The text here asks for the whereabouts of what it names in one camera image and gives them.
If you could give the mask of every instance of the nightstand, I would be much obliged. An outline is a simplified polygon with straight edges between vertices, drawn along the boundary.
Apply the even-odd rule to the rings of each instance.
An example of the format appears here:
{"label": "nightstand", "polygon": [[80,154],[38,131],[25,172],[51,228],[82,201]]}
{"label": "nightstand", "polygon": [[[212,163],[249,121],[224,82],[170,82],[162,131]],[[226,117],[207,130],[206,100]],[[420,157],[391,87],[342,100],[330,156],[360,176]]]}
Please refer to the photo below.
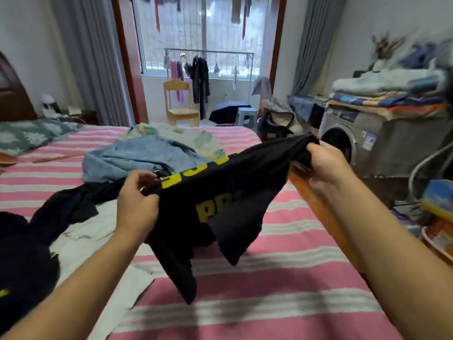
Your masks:
{"label": "nightstand", "polygon": [[96,112],[91,110],[82,110],[81,115],[70,115],[69,118],[65,118],[65,121],[71,121],[74,123],[87,124],[87,125],[99,125]]}

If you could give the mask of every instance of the gray curtain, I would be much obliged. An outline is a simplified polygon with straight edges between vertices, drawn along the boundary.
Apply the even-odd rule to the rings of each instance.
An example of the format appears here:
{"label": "gray curtain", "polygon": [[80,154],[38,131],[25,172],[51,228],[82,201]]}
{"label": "gray curtain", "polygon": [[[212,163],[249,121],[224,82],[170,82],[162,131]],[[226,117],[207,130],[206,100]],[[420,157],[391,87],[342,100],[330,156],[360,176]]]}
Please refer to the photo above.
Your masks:
{"label": "gray curtain", "polygon": [[133,126],[111,0],[50,0],[77,86],[103,125]]}
{"label": "gray curtain", "polygon": [[305,96],[319,77],[345,0],[308,0],[293,95]]}

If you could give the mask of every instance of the hand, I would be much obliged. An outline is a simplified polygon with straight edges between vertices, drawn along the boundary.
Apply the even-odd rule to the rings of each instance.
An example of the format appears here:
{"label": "hand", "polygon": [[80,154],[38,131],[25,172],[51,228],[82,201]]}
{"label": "hand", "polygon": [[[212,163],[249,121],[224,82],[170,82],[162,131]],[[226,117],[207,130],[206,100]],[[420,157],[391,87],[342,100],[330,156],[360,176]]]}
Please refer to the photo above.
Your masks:
{"label": "hand", "polygon": [[118,196],[115,234],[132,236],[138,244],[148,237],[159,214],[159,196],[150,194],[145,197],[140,188],[156,179],[156,174],[147,170],[129,173]]}
{"label": "hand", "polygon": [[321,198],[327,200],[330,194],[356,178],[343,153],[334,146],[320,141],[320,145],[309,143],[307,150],[312,155],[313,167],[309,185]]}

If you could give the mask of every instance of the washing machine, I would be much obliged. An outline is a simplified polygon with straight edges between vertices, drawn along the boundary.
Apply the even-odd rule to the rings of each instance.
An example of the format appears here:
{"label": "washing machine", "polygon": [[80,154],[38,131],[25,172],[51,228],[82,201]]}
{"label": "washing machine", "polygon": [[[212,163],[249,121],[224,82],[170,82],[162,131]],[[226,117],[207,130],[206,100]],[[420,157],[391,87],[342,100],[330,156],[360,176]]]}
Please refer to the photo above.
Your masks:
{"label": "washing machine", "polygon": [[361,178],[408,177],[450,132],[447,118],[393,119],[328,107],[319,138],[339,148]]}

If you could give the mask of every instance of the blue denim garment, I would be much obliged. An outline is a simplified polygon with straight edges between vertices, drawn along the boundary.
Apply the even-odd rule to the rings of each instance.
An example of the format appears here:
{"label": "blue denim garment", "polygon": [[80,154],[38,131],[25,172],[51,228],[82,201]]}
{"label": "blue denim garment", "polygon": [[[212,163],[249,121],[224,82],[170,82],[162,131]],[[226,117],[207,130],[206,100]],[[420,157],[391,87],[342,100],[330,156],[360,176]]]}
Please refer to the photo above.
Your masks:
{"label": "blue denim garment", "polygon": [[176,141],[160,136],[141,136],[86,154],[82,162],[82,180],[113,181],[127,177],[132,170],[156,172],[166,168],[175,174],[210,161]]}

